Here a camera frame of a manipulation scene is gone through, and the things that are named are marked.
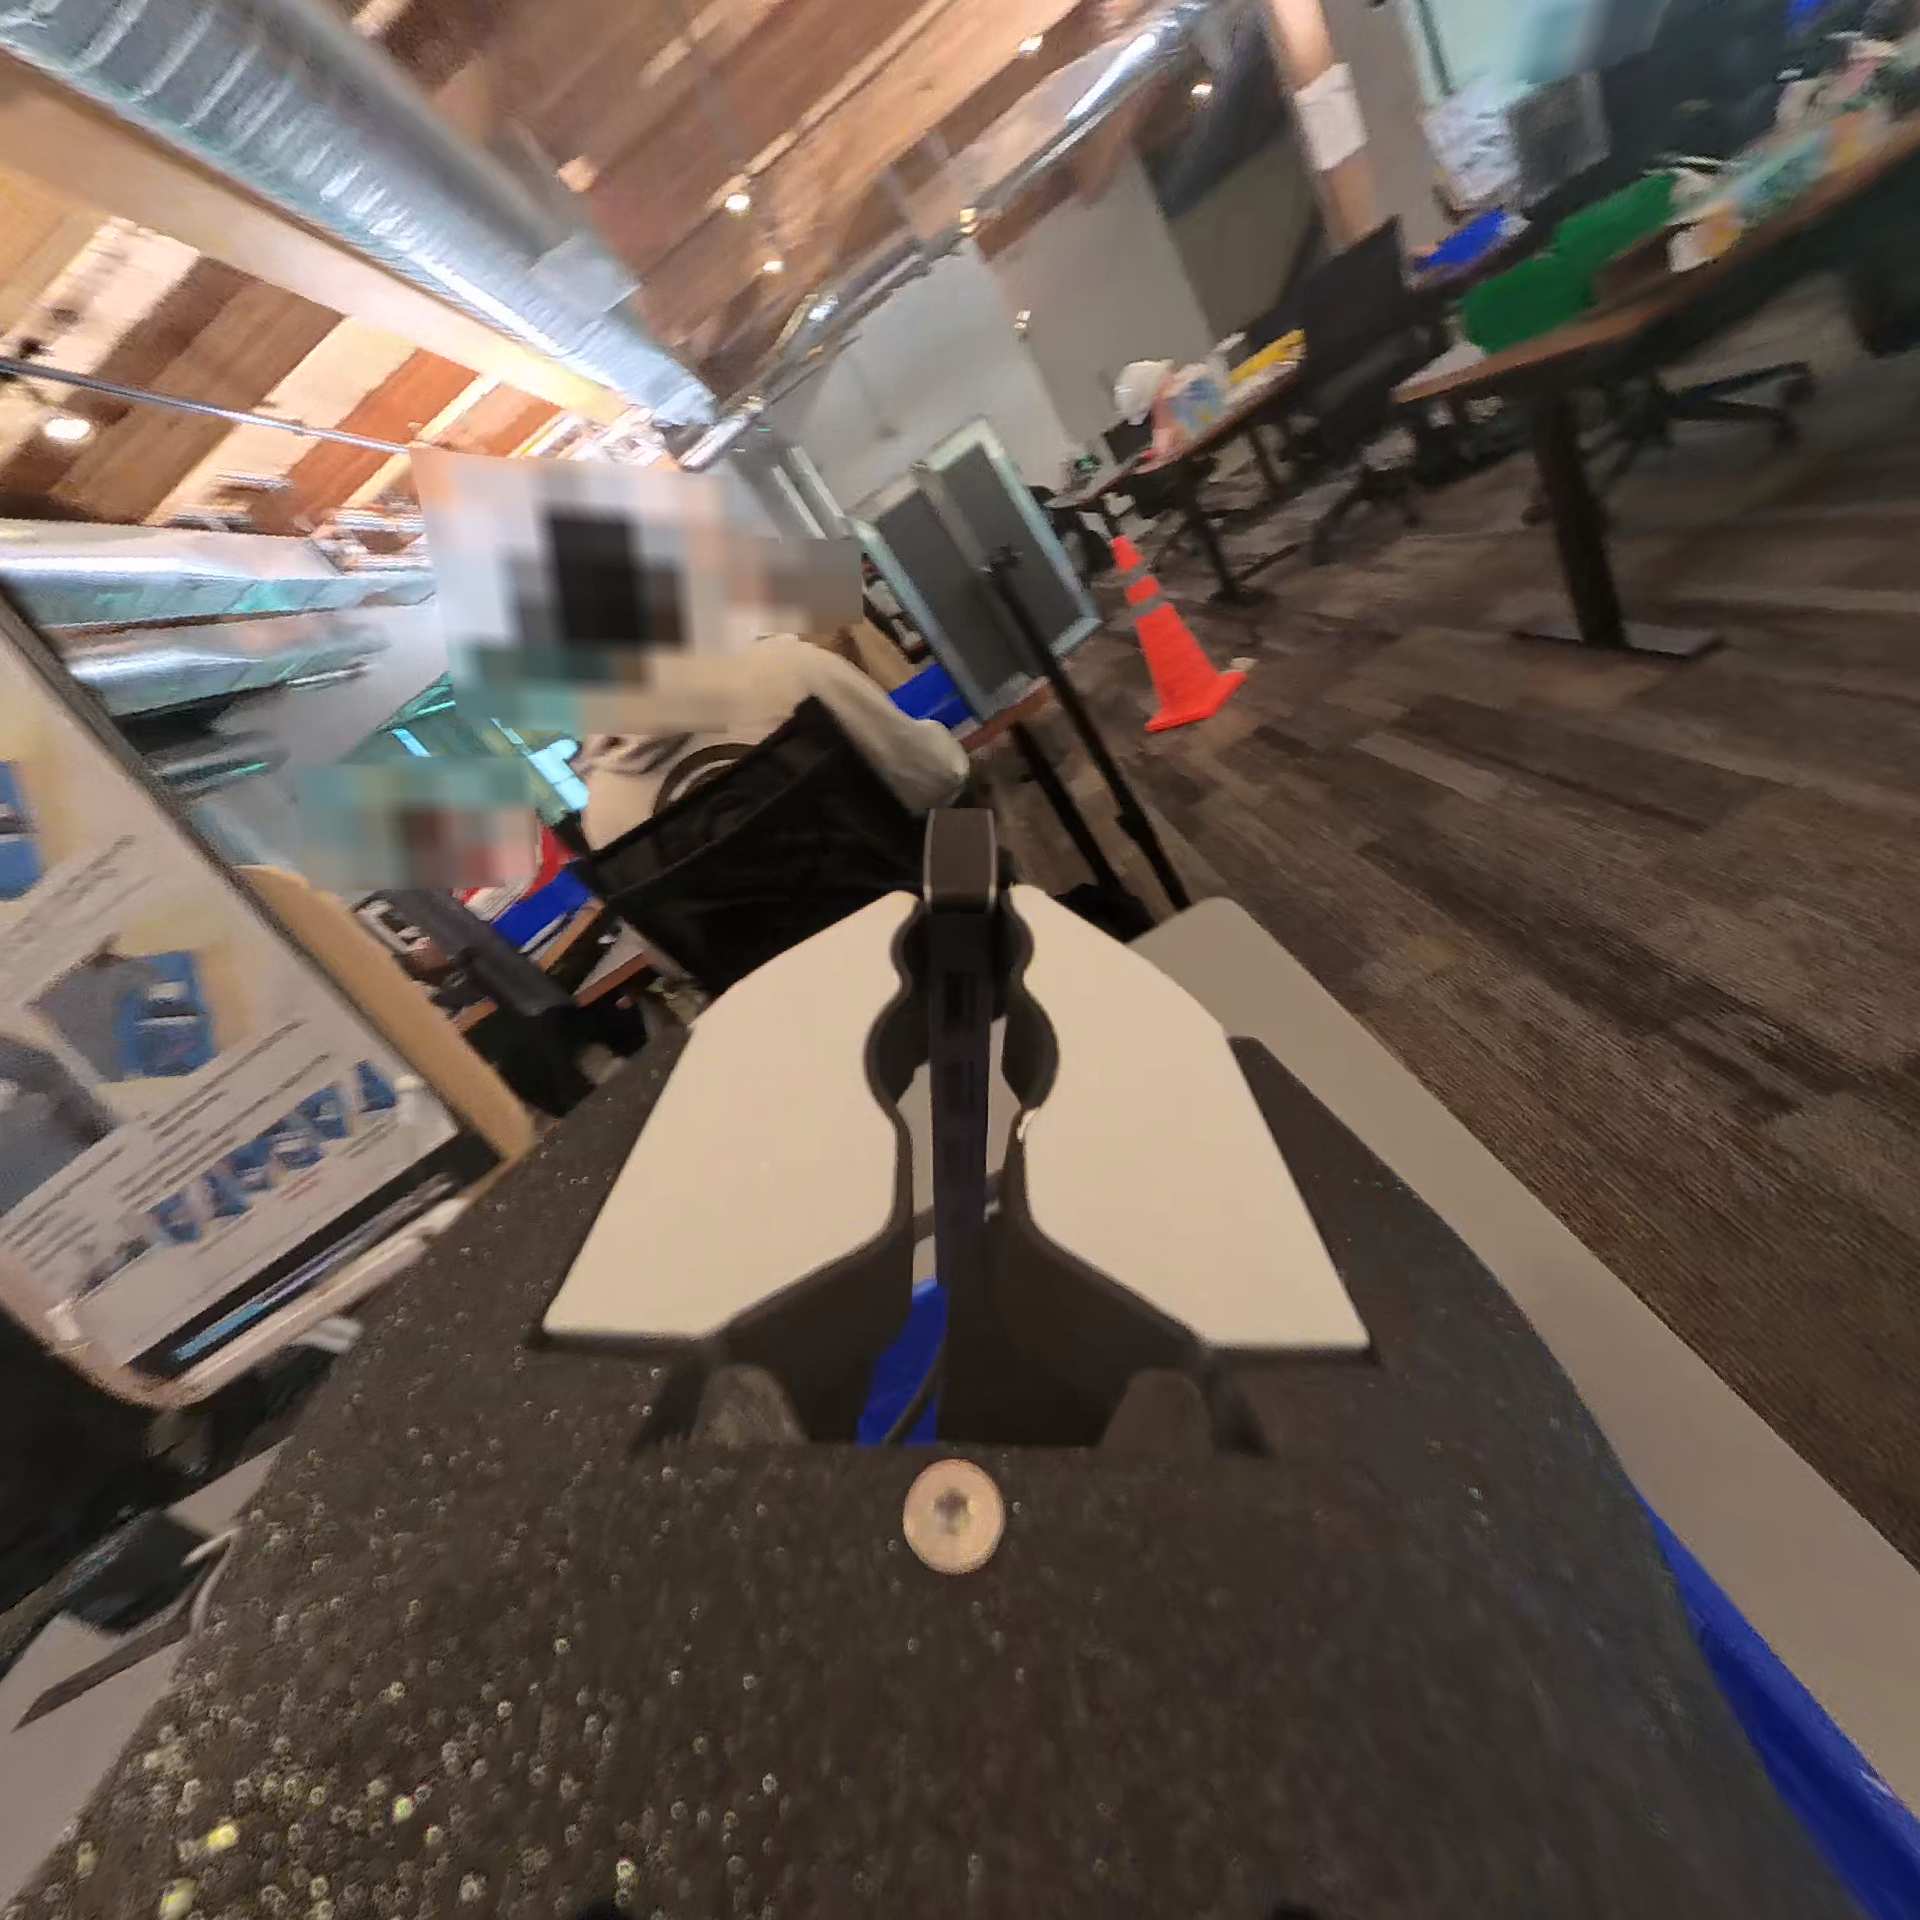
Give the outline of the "grey display panel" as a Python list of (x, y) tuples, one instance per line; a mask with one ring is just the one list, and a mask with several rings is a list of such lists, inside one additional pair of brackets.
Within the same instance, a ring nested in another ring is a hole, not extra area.
[(1053, 659), (1068, 659), (1099, 618), (998, 431), (985, 419), (960, 425), (912, 470), (935, 522), (957, 548), (993, 645), (1008, 659), (1007, 670), (1043, 674), (1040, 645)]
[(871, 493), (856, 509), (852, 529), (863, 555), (950, 676), (972, 721), (993, 721), (1016, 674), (1001, 659), (1001, 641), (983, 603), (981, 580), (923, 493), (922, 475), (901, 473)]

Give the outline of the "blue plastic bin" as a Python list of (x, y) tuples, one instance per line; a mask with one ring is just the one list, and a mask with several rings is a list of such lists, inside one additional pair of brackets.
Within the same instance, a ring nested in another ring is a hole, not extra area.
[[(876, 1363), (856, 1427), (859, 1443), (935, 1439), (935, 1371), (945, 1333), (945, 1286), (913, 1283), (906, 1329)], [(1647, 1519), (1690, 1640), (1772, 1790), (1867, 1917), (1917, 1917), (1917, 1815), (1740, 1616), (1690, 1546), (1653, 1509)]]

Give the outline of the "orange traffic cone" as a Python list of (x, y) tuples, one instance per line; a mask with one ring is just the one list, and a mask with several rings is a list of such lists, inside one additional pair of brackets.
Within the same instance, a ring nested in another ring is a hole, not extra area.
[(1180, 730), (1210, 721), (1242, 691), (1247, 674), (1210, 662), (1134, 539), (1112, 536), (1109, 548), (1156, 700), (1146, 730)]

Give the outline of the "wooden top desk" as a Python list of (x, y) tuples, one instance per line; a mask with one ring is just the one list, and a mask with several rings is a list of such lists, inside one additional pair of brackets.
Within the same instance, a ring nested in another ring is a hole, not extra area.
[(1631, 298), (1399, 388), (1412, 409), (1429, 400), (1512, 397), (1525, 410), (1546, 518), (1563, 598), (1528, 609), (1515, 641), (1569, 643), (1603, 657), (1658, 662), (1705, 659), (1721, 645), (1707, 628), (1672, 628), (1625, 613), (1597, 483), (1582, 453), (1578, 394), (1658, 373), (1721, 327), (1746, 320), (1786, 285), (1834, 268), (1847, 239), (1867, 236), (1893, 198), (1917, 192), (1917, 118), (1841, 115), (1819, 129), (1819, 172), (1788, 207), (1732, 244)]

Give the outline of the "grey usb hub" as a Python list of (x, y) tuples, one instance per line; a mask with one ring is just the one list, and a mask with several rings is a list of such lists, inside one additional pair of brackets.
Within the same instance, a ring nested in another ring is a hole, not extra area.
[(922, 890), (935, 1272), (948, 1290), (936, 1430), (970, 1443), (991, 1423), (995, 1347), (985, 1155), (998, 848), (985, 810), (929, 817)]

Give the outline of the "silver ventilation duct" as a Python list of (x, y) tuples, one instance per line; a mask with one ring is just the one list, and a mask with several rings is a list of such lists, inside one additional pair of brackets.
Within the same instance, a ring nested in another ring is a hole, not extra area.
[(357, 678), (439, 592), (309, 539), (2, 518), (2, 594), (132, 721)]
[(660, 425), (717, 419), (563, 184), (459, 137), (328, 3), (2, 3), (2, 51)]

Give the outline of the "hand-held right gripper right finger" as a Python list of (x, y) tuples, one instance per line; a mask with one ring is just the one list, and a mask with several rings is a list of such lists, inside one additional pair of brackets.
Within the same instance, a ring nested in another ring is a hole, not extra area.
[(1043, 888), (1012, 885), (1001, 911), (1008, 1170), (1043, 1250), (1215, 1355), (1364, 1355), (1227, 1027)]

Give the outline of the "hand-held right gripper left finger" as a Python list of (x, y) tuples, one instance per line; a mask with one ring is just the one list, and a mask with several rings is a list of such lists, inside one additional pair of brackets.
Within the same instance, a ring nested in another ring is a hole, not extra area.
[(888, 890), (708, 1002), (545, 1306), (553, 1341), (717, 1335), (901, 1221), (878, 1039), (913, 913)]

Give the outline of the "stack of green bins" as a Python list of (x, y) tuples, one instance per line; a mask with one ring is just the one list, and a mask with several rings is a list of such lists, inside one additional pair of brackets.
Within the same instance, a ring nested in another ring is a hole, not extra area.
[(1663, 236), (1672, 208), (1676, 170), (1663, 166), (1570, 212), (1537, 252), (1462, 295), (1460, 336), (1493, 355), (1578, 320), (1597, 302), (1603, 268)]

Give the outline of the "black mesh office chair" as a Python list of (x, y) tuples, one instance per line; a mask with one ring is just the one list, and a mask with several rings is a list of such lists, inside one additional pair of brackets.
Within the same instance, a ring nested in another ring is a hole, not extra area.
[(581, 835), (574, 864), (662, 970), (714, 997), (888, 896), (919, 898), (935, 810), (906, 807), (808, 703), (730, 771), (607, 848)]

